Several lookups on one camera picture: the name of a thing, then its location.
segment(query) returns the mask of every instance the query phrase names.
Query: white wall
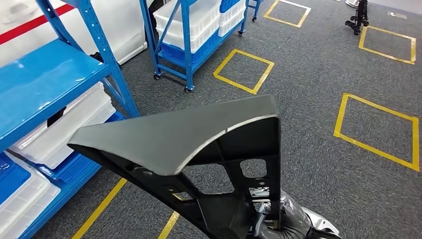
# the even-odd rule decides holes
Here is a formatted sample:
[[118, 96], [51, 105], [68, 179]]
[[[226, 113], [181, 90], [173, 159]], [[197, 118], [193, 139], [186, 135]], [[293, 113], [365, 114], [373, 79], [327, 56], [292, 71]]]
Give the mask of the white wall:
[[[58, 0], [50, 1], [54, 8], [64, 4]], [[153, 0], [147, 0], [148, 6], [152, 2]], [[9, 11], [10, 6], [16, 3], [24, 3], [30, 8], [16, 17], [16, 15], [11, 15]], [[42, 11], [37, 6], [35, 6], [36, 10], [33, 10], [34, 3], [35, 0], [0, 0], [0, 35], [41, 16]], [[92, 0], [92, 5], [114, 56], [119, 63], [124, 63], [146, 48], [144, 22], [139, 0]], [[77, 9], [61, 15], [60, 19], [87, 54], [93, 54], [97, 51], [94, 41]], [[0, 45], [0, 67], [55, 38], [57, 38], [57, 35], [53, 28], [49, 23], [45, 23]]]

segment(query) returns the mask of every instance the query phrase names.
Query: blue metal shelf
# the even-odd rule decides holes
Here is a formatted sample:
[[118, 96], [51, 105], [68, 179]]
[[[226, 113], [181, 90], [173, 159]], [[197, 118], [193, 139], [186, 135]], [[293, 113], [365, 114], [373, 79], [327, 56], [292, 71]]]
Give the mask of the blue metal shelf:
[[[140, 116], [90, 0], [64, 1], [78, 9], [104, 63], [82, 51], [49, 0], [36, 0], [58, 39], [0, 68], [0, 152], [99, 81], [130, 117]], [[122, 118], [116, 113], [110, 120]], [[61, 189], [60, 194], [20, 238], [34, 235], [100, 168], [76, 153], [71, 154], [65, 164], [55, 172], [62, 180], [49, 178]]]
[[[124, 119], [123, 115], [116, 112], [107, 122], [122, 119]], [[77, 170], [74, 168], [73, 173], [75, 177], [69, 183], [63, 183], [62, 181], [49, 178], [61, 191], [38, 218], [23, 232], [19, 239], [31, 238], [101, 168], [99, 164], [81, 154], [72, 154], [70, 157], [72, 157], [72, 163], [77, 164], [80, 169]]]
[[[155, 79], [159, 79], [160, 76], [162, 75], [161, 70], [165, 70], [167, 72], [170, 72], [184, 80], [186, 80], [186, 87], [185, 87], [185, 92], [191, 92], [195, 86], [193, 83], [193, 74], [195, 73], [195, 71], [197, 71], [199, 69], [199, 67], [205, 63], [205, 61], [218, 49], [218, 47], [220, 47], [224, 41], [228, 38], [228, 36], [230, 36], [239, 26], [240, 26], [240, 31], [239, 34], [242, 35], [242, 33], [245, 31], [245, 25], [246, 25], [246, 16], [247, 16], [247, 8], [245, 9], [244, 12], [244, 18], [243, 21], [240, 22], [232, 31], [230, 31], [230, 33], [228, 33], [226, 36], [220, 38], [217, 43], [215, 44], [215, 47], [211, 47], [210, 50], [208, 50], [207, 54], [204, 54], [203, 57], [201, 58], [201, 60], [197, 60], [195, 61], [194, 64], [192, 64], [191, 61], [191, 43], [190, 43], [190, 33], [189, 33], [189, 29], [190, 29], [190, 24], [189, 24], [189, 6], [191, 4], [193, 4], [194, 2], [196, 2], [197, 0], [174, 0], [177, 1], [175, 4], [175, 8], [172, 12], [172, 14], [169, 17], [169, 22], [167, 23], [167, 26], [165, 27], [163, 34], [160, 38], [160, 40], [158, 41], [158, 43], [156, 43], [155, 38], [154, 38], [154, 32], [152, 29], [152, 24], [151, 24], [151, 18], [149, 16], [149, 12], [148, 12], [148, 6], [146, 4], [146, 0], [140, 0], [140, 5], [141, 5], [141, 11], [142, 11], [142, 15], [144, 17], [144, 21], [145, 21], [145, 30], [146, 30], [146, 35], [147, 35], [147, 40], [148, 40], [148, 45], [151, 51], [151, 56], [152, 56], [152, 60], [154, 63], [154, 73], [155, 73]], [[185, 50], [185, 60], [182, 61], [180, 59], [165, 55], [163, 53], [160, 52], [160, 46], [162, 44], [162, 39], [164, 39], [167, 30], [171, 24], [171, 21], [173, 20], [173, 17], [176, 13], [176, 10], [178, 9], [178, 7], [180, 6], [181, 8], [181, 12], [182, 12], [182, 24], [183, 24], [183, 38], [184, 38], [184, 50]], [[246, 6], [249, 6], [249, 0], [246, 0]], [[175, 65], [178, 65], [182, 68], [185, 69], [186, 73], [181, 73], [178, 72], [170, 67], [167, 67], [163, 64], [160, 63], [160, 60], [166, 60], [169, 61]]]

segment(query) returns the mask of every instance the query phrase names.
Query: blue plastic bin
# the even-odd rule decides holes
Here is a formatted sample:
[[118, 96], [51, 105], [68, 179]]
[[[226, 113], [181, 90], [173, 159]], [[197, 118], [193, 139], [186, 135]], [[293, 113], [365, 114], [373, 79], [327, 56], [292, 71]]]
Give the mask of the blue plastic bin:
[[[212, 48], [218, 41], [218, 29], [212, 34], [208, 40], [195, 52], [191, 54], [191, 63], [195, 64], [199, 61], [204, 54], [207, 53], [208, 48]], [[166, 43], [161, 44], [161, 53], [167, 57], [176, 58], [181, 61], [185, 61], [185, 51], [180, 47], [174, 45], [168, 45]]]
[[30, 177], [30, 172], [15, 164], [5, 153], [0, 153], [0, 204]]
[[232, 6], [238, 3], [240, 0], [221, 0], [220, 12], [224, 13], [229, 10]]

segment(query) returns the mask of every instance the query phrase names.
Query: shelf post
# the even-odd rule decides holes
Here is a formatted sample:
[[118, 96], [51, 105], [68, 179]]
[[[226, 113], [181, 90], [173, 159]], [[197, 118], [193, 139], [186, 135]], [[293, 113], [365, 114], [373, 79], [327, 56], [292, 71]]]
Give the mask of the shelf post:
[[152, 62], [154, 63], [154, 73], [161, 76], [161, 70], [158, 67], [160, 61], [158, 59], [158, 55], [155, 53], [157, 51], [157, 45], [155, 44], [154, 31], [152, 29], [151, 18], [149, 16], [148, 5], [146, 4], [146, 0], [139, 0], [139, 4], [141, 6], [142, 17], [144, 18], [145, 22], [145, 32], [148, 40], [148, 47], [151, 52]]
[[186, 89], [192, 91], [194, 89], [193, 69], [191, 60], [191, 33], [189, 23], [189, 3], [182, 0], [182, 25], [183, 25], [183, 42], [185, 44], [185, 63], [186, 63]]
[[[80, 1], [78, 10], [84, 19], [84, 22], [100, 52], [100, 55], [102, 56], [104, 62], [111, 68], [111, 76], [115, 82], [115, 85], [117, 86], [120, 102], [123, 103], [122, 107], [131, 117], [140, 116], [135, 101], [133, 100], [129, 88], [124, 80], [123, 74], [120, 71], [119, 65], [113, 55], [111, 47], [106, 39], [106, 35], [104, 34], [103, 29], [101, 28], [100, 22], [97, 18], [97, 15], [95, 14], [91, 2]], [[116, 95], [116, 90], [114, 88], [110, 88], [110, 84], [105, 85], [114, 93], [114, 95]]]
[[44, 16], [47, 18], [48, 22], [50, 23], [51, 27], [56, 32], [57, 36], [63, 42], [75, 47], [76, 49], [83, 51], [82, 48], [76, 43], [73, 37], [69, 34], [69, 32], [64, 27], [62, 21], [59, 18], [56, 10], [53, 8], [49, 0], [36, 0], [38, 6], [42, 10]]
[[[246, 0], [246, 6], [249, 6], [249, 0]], [[243, 22], [242, 22], [242, 25], [240, 26], [240, 31], [239, 32], [242, 32], [242, 33], [245, 32], [246, 17], [247, 17], [247, 15], [248, 15], [248, 8], [246, 8], [245, 9], [245, 12], [243, 13]]]

